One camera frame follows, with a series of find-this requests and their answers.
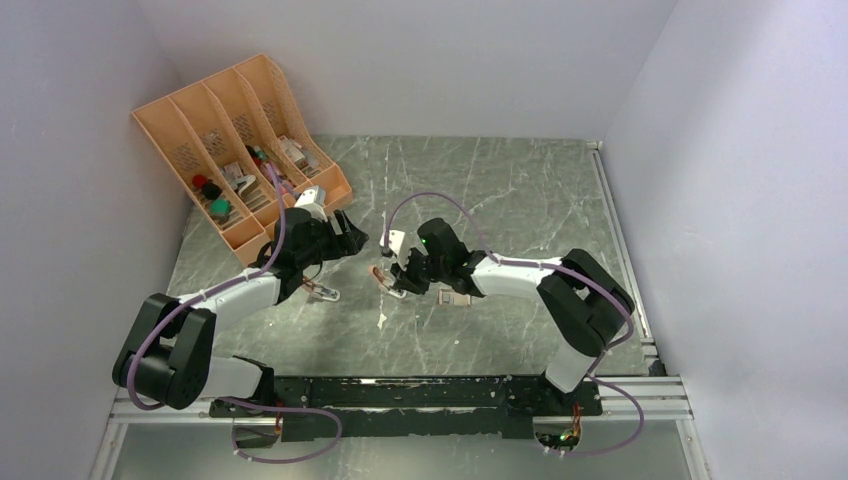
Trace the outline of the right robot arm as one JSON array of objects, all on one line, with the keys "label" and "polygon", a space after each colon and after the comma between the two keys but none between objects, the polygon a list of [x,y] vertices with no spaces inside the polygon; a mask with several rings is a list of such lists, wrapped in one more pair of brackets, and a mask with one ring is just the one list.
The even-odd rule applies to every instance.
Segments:
[{"label": "right robot arm", "polygon": [[398,230],[380,238],[383,255],[393,261],[392,290],[423,295],[441,283],[458,295],[522,298],[547,309],[560,335],[544,371],[547,381],[539,389],[540,402],[550,413],[565,413],[576,403],[577,386],[619,331],[632,326],[633,298],[585,250],[544,260],[470,250],[441,218],[425,222],[417,234],[420,248]]}]

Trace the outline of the peach plastic file organizer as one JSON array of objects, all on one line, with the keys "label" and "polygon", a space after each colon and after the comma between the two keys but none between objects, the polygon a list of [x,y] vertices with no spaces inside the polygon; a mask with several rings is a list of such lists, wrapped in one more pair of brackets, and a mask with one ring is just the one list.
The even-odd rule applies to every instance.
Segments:
[{"label": "peach plastic file organizer", "polygon": [[[189,197],[243,265],[253,262],[259,248],[271,239],[279,218],[277,189],[257,169],[246,145],[258,145],[274,160],[298,193],[319,185],[326,191],[325,211],[349,205],[352,188],[341,168],[312,139],[282,69],[264,54],[255,55],[147,105],[133,119],[159,155],[180,179]],[[321,164],[308,178],[282,150],[285,135],[302,144]],[[220,167],[238,161],[258,187],[240,198]],[[232,206],[226,222],[208,214],[212,202],[191,181],[204,175],[222,190],[219,198]]]}]

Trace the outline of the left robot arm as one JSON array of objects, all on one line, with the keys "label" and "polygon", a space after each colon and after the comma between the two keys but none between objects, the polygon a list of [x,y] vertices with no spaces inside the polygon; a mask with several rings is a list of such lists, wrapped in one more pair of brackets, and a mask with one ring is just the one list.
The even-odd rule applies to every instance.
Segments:
[{"label": "left robot arm", "polygon": [[217,328],[286,301],[304,284],[307,268],[354,256],[368,239],[342,210],[321,220],[303,208],[286,209],[273,239],[236,276],[193,294],[144,300],[114,363],[114,384],[142,410],[234,397],[251,415],[268,413],[277,400],[272,368],[214,356]]}]

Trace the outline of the red round stamp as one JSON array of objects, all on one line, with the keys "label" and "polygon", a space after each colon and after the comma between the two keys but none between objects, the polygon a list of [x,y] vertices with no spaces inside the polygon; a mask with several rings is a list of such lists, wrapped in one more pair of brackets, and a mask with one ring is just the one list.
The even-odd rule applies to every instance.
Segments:
[{"label": "red round stamp", "polygon": [[202,189],[202,188],[203,188],[203,186],[204,186],[207,182],[208,182],[208,178],[207,178],[206,176],[204,176],[204,175],[201,175],[201,174],[194,175],[194,176],[192,177],[192,181],[191,181],[192,185],[193,185],[196,189]]}]

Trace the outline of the cardboard staple tray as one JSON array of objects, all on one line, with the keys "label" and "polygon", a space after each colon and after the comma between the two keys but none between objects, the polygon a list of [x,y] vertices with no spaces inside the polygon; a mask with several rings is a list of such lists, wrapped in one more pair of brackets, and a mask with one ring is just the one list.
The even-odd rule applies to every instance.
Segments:
[{"label": "cardboard staple tray", "polygon": [[472,304],[472,297],[470,295],[459,294],[448,289],[440,289],[438,291],[438,304],[454,307],[469,307]]}]

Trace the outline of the green stamp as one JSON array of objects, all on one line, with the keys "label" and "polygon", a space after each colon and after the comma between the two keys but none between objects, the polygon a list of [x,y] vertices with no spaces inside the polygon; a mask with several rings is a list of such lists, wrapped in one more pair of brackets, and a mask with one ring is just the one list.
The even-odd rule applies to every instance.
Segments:
[{"label": "green stamp", "polygon": [[226,222],[232,210],[231,203],[224,198],[213,200],[208,206],[209,216],[217,222]]}]

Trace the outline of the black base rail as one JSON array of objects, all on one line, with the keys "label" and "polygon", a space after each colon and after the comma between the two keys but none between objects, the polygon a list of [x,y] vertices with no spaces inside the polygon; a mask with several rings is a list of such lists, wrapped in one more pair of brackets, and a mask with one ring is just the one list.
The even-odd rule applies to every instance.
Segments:
[{"label": "black base rail", "polygon": [[245,408],[212,401],[209,414],[253,426],[268,419],[283,442],[345,437],[497,434],[532,439],[548,417],[599,416],[599,388],[583,380],[570,392],[542,375],[436,377],[278,376]]}]

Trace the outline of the black round stamp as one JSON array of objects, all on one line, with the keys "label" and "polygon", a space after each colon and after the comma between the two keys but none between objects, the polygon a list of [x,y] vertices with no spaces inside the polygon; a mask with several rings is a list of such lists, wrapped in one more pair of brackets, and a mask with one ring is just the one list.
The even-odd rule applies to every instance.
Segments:
[{"label": "black round stamp", "polygon": [[200,187],[200,192],[204,198],[215,201],[222,195],[221,188],[212,181],[204,183]]}]

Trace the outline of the grey white stapler in organizer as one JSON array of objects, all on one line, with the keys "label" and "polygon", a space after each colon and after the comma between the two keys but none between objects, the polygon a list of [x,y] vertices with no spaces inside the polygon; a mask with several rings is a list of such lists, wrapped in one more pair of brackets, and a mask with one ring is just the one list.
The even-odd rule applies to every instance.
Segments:
[{"label": "grey white stapler in organizer", "polygon": [[258,184],[254,175],[244,175],[235,180],[235,186],[236,194],[240,198],[245,198],[257,189]]}]

